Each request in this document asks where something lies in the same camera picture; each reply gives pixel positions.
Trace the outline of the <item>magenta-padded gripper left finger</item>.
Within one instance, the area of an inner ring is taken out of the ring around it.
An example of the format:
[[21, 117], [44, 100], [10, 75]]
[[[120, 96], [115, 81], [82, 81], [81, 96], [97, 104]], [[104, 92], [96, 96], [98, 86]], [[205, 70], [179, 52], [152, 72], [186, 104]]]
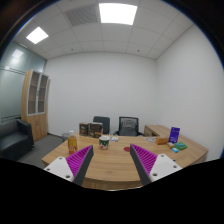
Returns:
[[89, 145], [67, 158], [57, 157], [45, 171], [81, 186], [93, 155], [93, 146]]

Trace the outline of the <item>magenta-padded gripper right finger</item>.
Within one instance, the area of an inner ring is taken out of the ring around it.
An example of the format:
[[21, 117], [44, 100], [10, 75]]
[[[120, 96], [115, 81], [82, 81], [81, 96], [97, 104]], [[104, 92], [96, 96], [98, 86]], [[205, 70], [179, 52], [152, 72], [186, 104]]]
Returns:
[[156, 155], [134, 144], [130, 145], [130, 154], [143, 186], [181, 170], [167, 155]]

